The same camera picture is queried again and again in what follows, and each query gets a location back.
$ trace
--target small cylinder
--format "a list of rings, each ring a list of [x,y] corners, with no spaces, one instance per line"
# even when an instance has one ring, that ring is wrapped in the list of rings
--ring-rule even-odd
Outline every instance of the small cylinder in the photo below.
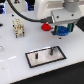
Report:
[[[69,1],[66,1],[65,0],[65,3],[64,3],[64,8],[71,12],[71,13],[74,13],[78,10],[78,6],[79,6],[79,2],[76,1],[76,2],[69,2]]]

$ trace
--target black mat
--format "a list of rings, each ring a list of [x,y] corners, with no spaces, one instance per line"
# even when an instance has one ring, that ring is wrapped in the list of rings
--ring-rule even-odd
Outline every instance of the black mat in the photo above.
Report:
[[[84,17],[77,25],[84,30]],[[54,70],[13,84],[84,84],[84,62]]]

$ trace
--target black cable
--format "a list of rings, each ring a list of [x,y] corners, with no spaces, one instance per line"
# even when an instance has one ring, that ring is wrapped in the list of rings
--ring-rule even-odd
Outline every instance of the black cable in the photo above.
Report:
[[[41,22],[41,23],[45,23],[45,19],[42,19],[42,20],[34,20],[34,19],[30,19],[30,18],[27,18],[25,17],[24,15],[22,15],[21,13],[19,13],[16,8],[13,6],[13,4],[11,3],[10,0],[7,0],[8,1],[8,4],[10,5],[10,7],[13,9],[13,11],[19,15],[20,17],[22,17],[23,19],[25,20],[28,20],[28,21],[31,21],[31,22]]]

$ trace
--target white table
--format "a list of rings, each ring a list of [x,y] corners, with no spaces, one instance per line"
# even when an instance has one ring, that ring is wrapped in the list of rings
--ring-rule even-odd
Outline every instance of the white table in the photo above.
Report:
[[[23,14],[34,18],[33,12]],[[0,27],[0,46],[4,49],[0,52],[0,84],[10,84],[84,61],[84,32],[78,27],[68,36],[59,39],[51,31],[42,31],[42,24],[23,20],[25,37],[16,38],[12,20],[18,16],[14,15],[0,15],[0,23],[3,23],[3,27]],[[67,59],[30,68],[25,53],[48,46],[60,46]]]

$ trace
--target metal screw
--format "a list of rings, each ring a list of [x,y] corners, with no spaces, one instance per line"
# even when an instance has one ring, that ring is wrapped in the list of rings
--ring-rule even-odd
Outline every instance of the metal screw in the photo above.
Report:
[[[72,14],[72,16],[74,16],[74,14]]]
[[[59,18],[59,16],[57,16],[57,18]]]

